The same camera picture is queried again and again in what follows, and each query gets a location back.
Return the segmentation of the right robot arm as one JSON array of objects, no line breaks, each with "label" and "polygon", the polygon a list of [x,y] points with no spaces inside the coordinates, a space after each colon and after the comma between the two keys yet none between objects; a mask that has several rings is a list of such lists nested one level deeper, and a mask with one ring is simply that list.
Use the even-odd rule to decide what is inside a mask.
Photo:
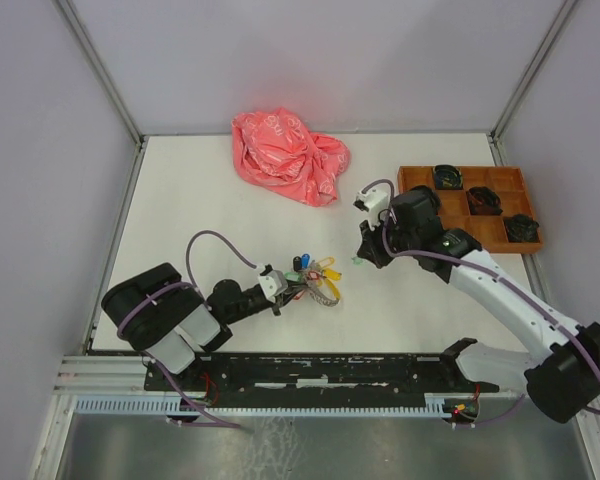
[{"label": "right robot arm", "polygon": [[461,228],[447,229],[439,197],[428,187],[405,193],[377,182],[354,201],[364,212],[359,258],[377,268],[410,257],[425,271],[471,297],[524,346],[514,352],[462,339],[438,368],[447,389],[486,382],[519,393],[551,420],[564,424],[587,411],[600,416],[600,324],[583,325],[516,282]]}]

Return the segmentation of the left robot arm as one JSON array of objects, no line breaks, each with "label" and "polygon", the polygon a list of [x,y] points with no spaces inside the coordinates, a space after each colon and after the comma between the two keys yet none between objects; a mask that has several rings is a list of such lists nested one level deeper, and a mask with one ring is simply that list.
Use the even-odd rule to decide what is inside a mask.
[{"label": "left robot arm", "polygon": [[201,378],[196,353],[213,352],[231,337],[230,326],[266,310],[281,309],[308,285],[266,266],[258,283],[243,289],[235,280],[219,281],[204,298],[169,263],[160,264],[111,288],[101,308],[119,339],[166,368],[167,379],[189,390]]}]

